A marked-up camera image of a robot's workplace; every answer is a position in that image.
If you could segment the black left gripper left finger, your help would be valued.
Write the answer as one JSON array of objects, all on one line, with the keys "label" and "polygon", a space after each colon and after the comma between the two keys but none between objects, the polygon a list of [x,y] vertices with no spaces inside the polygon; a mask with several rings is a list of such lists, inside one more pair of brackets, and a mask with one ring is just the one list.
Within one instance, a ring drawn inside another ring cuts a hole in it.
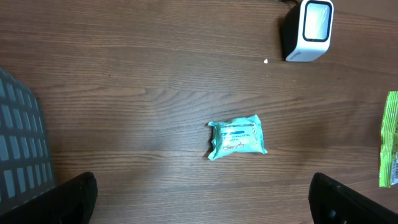
[{"label": "black left gripper left finger", "polygon": [[97,196],[94,174],[84,172],[1,215],[1,224],[88,224]]}]

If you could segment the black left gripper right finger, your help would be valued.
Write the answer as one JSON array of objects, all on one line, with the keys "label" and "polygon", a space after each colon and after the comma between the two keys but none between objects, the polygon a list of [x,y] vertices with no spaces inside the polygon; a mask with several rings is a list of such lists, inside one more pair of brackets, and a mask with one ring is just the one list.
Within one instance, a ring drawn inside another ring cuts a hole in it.
[{"label": "black left gripper right finger", "polygon": [[397,224],[397,214],[331,177],[317,172],[308,200],[314,224]]}]

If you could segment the green snack bag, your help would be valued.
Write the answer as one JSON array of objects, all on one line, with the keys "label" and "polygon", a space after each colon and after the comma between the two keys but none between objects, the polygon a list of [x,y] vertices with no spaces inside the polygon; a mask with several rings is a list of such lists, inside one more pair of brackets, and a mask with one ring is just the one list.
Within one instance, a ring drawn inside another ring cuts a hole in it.
[{"label": "green snack bag", "polygon": [[397,184],[397,91],[387,94],[380,132],[379,186]]}]

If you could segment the teal foil packet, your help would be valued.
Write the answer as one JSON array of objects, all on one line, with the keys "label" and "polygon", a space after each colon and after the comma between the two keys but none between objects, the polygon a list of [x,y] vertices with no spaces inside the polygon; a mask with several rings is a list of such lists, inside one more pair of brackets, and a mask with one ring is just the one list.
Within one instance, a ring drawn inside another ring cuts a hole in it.
[{"label": "teal foil packet", "polygon": [[256,114],[225,121],[210,121],[207,125],[213,128],[213,150],[208,155],[211,161],[235,152],[267,154],[261,120]]}]

